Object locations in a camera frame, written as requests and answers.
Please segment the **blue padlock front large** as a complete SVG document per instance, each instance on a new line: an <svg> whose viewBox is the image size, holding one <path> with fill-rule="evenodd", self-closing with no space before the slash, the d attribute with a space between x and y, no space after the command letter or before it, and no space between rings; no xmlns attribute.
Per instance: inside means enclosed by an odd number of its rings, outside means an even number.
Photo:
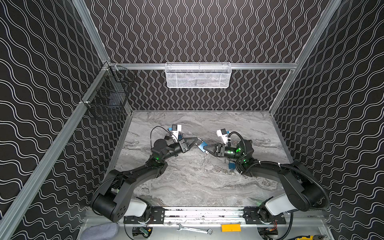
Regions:
<svg viewBox="0 0 384 240"><path fill-rule="evenodd" d="M196 143L196 145L201 152L203 152L204 154L208 154L208 152L205 150L205 146L208 145L206 142Z"/></svg>

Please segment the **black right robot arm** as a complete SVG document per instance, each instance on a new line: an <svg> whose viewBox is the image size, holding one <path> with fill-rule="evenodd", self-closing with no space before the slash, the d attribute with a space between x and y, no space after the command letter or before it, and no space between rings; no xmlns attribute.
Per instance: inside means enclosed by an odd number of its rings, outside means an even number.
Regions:
<svg viewBox="0 0 384 240"><path fill-rule="evenodd" d="M241 140L235 147L221 143L207 145L204 150L215 157L231 160L243 176L265 178L282 185L282 194L270 197L259 206L258 215L262 221L269 221L283 212L321 209L323 206L317 202L328 198L324 188L302 164L255 159L251 140Z"/></svg>

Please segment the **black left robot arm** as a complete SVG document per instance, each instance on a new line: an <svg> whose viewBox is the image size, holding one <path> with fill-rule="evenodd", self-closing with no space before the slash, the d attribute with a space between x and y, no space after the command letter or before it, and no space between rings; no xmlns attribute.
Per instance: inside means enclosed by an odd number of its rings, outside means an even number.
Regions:
<svg viewBox="0 0 384 240"><path fill-rule="evenodd" d="M183 138L168 144L158 139L151 148L152 154L143 166L128 171L111 170L97 188L91 200L91 209L116 223L129 209L134 190L141 184L160 177L168 167L167 159L186 153L197 146L197 137Z"/></svg>

